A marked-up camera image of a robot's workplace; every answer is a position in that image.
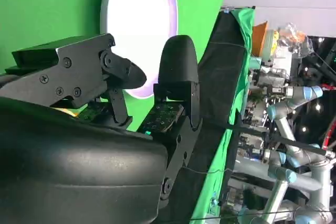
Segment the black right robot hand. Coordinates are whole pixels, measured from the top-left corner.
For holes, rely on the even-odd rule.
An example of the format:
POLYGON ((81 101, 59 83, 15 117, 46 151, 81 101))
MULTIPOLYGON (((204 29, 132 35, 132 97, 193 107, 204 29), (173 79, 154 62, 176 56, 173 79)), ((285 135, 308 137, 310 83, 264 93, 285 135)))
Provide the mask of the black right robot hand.
POLYGON ((151 223, 202 127, 195 46, 163 48, 154 105, 129 131, 123 90, 146 82, 111 34, 13 52, 1 75, 1 223, 151 223))

